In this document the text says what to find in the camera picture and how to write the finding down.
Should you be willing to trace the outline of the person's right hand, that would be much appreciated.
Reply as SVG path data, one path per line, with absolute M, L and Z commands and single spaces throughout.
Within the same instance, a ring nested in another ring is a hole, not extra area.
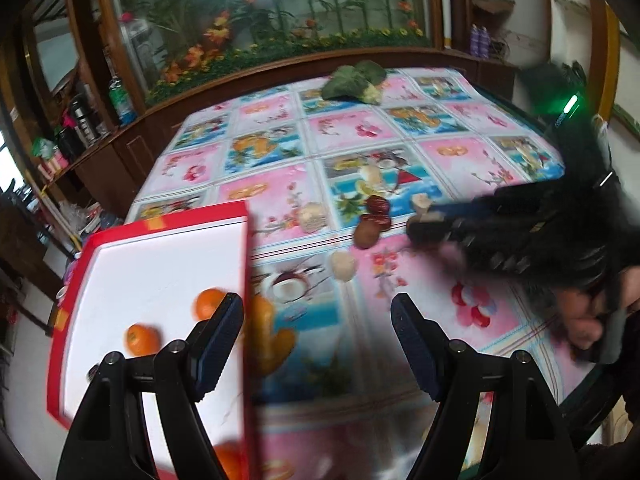
M 620 310 L 628 318 L 625 328 L 629 333 L 623 343 L 624 351 L 636 359 L 639 357 L 639 268 L 632 266 L 620 277 Z M 553 289 L 559 315 L 565 326 L 568 340 L 579 349 L 588 350 L 604 334 L 598 316 L 606 307 L 605 292 L 591 298 L 577 288 Z

